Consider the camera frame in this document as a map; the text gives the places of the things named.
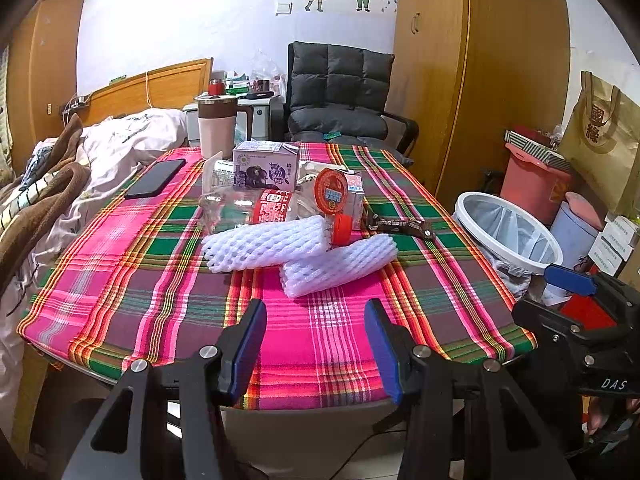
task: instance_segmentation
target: pink trash bin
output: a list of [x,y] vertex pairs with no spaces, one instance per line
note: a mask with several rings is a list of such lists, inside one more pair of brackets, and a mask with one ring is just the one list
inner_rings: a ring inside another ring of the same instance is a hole
[[510,142],[505,147],[511,156],[500,197],[520,206],[543,224],[551,225],[573,177],[549,167]]

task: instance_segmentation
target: screw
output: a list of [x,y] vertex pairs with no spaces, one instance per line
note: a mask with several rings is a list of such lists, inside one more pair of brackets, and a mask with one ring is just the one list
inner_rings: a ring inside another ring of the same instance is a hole
[[215,357],[218,354],[218,349],[213,345],[203,346],[198,352],[203,359],[209,359]]
[[144,359],[136,359],[131,363],[130,368],[134,372],[141,372],[142,370],[146,370],[146,361]]
[[499,372],[501,367],[501,364],[495,359],[486,359],[482,363],[482,368],[484,368],[487,372]]
[[414,355],[421,359],[425,359],[431,355],[431,348],[425,345],[414,346]]

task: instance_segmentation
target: black phone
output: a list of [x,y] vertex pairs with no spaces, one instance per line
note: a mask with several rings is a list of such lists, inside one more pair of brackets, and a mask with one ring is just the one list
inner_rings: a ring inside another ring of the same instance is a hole
[[129,188],[124,198],[149,198],[150,196],[157,196],[186,163],[187,161],[183,158],[155,162],[153,166]]

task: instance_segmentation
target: blue gripper pad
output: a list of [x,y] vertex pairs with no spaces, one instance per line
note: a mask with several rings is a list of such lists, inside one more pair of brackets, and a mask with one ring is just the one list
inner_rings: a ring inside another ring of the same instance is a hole
[[264,331],[267,328],[267,307],[265,304],[260,300],[252,300],[238,325],[244,325],[242,327],[244,335],[232,361],[232,383],[229,388],[229,396],[234,403],[246,393],[260,352]]
[[545,269],[545,281],[579,296],[596,293],[596,285],[590,276],[557,265],[549,265]]
[[364,328],[380,378],[382,378],[383,388],[394,403],[400,404],[402,400],[400,363],[389,333],[393,325],[380,300],[367,301],[364,307]]

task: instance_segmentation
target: wardrobe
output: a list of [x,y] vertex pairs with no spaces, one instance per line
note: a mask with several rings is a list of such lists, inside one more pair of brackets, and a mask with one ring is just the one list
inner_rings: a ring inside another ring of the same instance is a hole
[[504,131],[562,122],[566,0],[398,0],[386,109],[417,121],[412,173],[449,211],[508,162]]
[[84,0],[40,0],[9,44],[7,109],[15,174],[38,141],[62,132],[60,108],[76,92],[78,31]]

